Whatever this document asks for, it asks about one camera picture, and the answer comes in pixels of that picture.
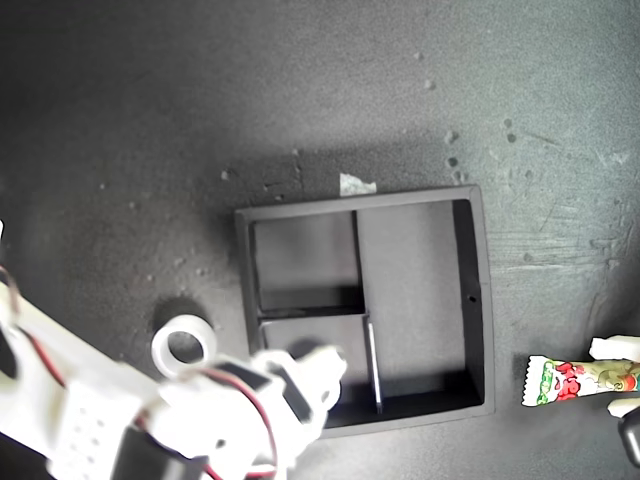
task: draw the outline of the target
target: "black box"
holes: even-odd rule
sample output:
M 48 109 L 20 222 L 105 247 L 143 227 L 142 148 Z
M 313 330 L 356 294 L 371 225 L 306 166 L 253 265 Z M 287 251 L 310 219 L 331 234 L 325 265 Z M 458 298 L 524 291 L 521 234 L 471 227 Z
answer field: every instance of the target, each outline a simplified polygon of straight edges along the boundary
M 236 227 L 251 352 L 344 351 L 328 436 L 493 413 L 478 187 L 251 208 Z

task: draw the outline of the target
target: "candy wrapper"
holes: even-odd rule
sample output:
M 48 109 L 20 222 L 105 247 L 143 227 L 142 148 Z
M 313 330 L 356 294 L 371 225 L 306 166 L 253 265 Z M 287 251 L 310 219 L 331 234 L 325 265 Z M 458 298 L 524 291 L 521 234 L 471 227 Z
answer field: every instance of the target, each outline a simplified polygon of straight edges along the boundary
M 565 362 L 529 357 L 522 404 L 528 407 L 600 392 L 638 390 L 640 363 L 628 360 Z

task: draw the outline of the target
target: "white robotic arm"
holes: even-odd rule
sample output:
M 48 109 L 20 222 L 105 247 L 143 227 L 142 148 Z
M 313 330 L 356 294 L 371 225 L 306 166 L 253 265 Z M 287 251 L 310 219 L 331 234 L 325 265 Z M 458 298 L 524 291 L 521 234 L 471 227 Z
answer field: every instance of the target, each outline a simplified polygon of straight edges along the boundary
M 0 328 L 17 365 L 15 379 L 0 373 L 0 432 L 47 457 L 58 480 L 127 478 L 132 464 L 145 471 L 154 459 L 174 475 L 163 478 L 285 478 L 319 438 L 346 370 L 327 346 L 298 361 L 281 351 L 249 363 L 218 356 L 159 384 L 3 284 Z M 153 439 L 140 465 L 128 447 L 131 432 Z M 187 476 L 196 460 L 204 473 Z

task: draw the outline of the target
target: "paper scrap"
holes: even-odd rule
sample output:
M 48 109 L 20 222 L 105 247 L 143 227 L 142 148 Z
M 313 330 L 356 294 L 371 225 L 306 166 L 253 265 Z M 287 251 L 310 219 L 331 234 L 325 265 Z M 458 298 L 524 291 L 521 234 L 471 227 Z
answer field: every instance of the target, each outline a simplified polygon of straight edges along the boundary
M 352 195 L 366 195 L 376 193 L 378 187 L 376 182 L 365 183 L 358 177 L 349 175 L 348 173 L 340 174 L 340 196 L 350 197 Z

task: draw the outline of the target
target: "gray table surface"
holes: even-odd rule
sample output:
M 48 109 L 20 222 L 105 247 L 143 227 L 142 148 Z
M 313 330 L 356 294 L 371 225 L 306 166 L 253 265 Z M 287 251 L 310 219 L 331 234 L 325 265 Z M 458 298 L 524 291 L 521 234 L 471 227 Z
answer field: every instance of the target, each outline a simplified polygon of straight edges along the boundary
M 334 198 L 340 172 L 482 187 L 496 414 L 320 441 L 294 479 L 637 478 L 611 396 L 519 403 L 528 354 L 640 334 L 639 132 L 637 0 L 0 6 L 2 257 L 153 376 L 154 312 L 179 295 L 247 353 L 234 209 Z M 6 439 L 0 471 L 46 476 Z

